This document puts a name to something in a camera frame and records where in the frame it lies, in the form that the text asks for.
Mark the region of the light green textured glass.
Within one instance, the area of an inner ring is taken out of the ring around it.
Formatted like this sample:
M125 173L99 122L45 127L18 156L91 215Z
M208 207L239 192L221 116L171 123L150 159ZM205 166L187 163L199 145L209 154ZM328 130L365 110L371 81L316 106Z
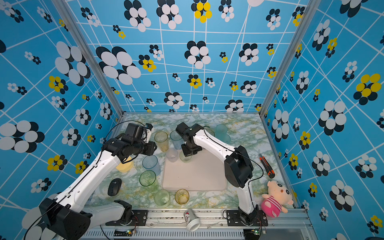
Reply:
M189 163L192 159L192 156L186 156L183 151L180 152L179 158L183 163Z

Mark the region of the clear textured glass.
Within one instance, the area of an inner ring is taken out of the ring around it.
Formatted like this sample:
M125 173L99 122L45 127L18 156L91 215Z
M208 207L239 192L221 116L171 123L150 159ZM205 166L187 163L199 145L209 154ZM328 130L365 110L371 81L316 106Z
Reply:
M179 159L179 152L174 148L170 148L166 152L166 157L170 162L174 163Z

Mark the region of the short amber glass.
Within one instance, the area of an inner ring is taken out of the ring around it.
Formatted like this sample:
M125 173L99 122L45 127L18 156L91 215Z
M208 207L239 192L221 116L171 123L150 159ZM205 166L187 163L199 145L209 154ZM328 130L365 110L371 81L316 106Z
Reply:
M190 199L190 194L187 190L185 189L179 189L176 193L175 193L175 201L179 204L179 205L184 205L186 204Z

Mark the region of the pale green textured glass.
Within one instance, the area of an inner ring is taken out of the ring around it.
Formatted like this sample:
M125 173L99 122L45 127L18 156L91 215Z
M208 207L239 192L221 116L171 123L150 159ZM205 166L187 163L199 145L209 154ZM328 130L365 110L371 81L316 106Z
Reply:
M166 208L170 203L170 193L167 190L161 189L154 196L155 204L159 208Z

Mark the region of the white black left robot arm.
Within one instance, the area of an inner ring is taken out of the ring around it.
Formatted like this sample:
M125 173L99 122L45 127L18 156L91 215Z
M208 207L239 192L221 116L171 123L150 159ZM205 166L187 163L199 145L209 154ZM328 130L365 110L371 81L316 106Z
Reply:
M153 125L129 121L126 131L103 144L86 170L54 199L43 200L39 209L46 227L65 240L78 240L87 230L112 221L130 224L135 221L132 206L122 200L85 207L100 183L119 164L131 163L138 155L152 156L157 149L150 140Z

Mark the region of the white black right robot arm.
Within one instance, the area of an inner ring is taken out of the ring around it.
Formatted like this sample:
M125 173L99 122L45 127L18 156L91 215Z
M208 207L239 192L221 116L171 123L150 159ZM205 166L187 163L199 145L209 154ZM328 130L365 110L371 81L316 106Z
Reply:
M198 124L189 127L182 122L177 125L176 132L185 142L182 150L186 157L205 149L224 163L227 181L237 188L240 218L247 226L253 224L259 216L259 207L254 201L254 167L247 150L243 146L233 147L222 142Z

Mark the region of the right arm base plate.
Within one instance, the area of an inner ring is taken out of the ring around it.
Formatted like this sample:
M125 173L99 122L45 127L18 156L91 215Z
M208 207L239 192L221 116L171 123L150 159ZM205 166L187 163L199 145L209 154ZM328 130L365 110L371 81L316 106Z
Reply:
M262 210L258 210L254 222L249 225L242 221L239 210L226 210L224 217L229 227L267 227L269 225L266 214Z

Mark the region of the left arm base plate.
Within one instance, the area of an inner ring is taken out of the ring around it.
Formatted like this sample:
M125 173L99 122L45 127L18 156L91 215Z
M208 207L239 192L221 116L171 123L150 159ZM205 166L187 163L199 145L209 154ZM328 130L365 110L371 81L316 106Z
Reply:
M148 210L130 210L123 214L117 221L105 223L106 226L145 226L148 217Z

